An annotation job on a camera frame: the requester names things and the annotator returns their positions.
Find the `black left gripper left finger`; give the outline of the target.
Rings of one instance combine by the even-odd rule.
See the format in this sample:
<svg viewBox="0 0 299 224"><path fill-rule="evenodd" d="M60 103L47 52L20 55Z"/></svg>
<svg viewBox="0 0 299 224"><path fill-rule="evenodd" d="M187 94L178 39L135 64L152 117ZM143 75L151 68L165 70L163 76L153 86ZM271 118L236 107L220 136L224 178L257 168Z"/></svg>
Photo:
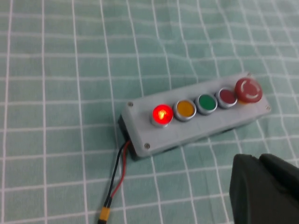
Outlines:
<svg viewBox="0 0 299 224"><path fill-rule="evenodd" d="M299 204L259 204L259 158L237 154L233 160L229 196L236 224L297 224Z"/></svg>

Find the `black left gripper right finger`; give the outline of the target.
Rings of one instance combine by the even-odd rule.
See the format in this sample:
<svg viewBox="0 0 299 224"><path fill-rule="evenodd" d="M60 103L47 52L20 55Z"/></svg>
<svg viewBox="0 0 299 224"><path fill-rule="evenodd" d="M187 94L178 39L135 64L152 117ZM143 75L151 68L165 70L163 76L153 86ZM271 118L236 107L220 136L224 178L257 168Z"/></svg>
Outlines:
<svg viewBox="0 0 299 224"><path fill-rule="evenodd" d="M273 154L259 157L259 204L299 204L299 169Z"/></svg>

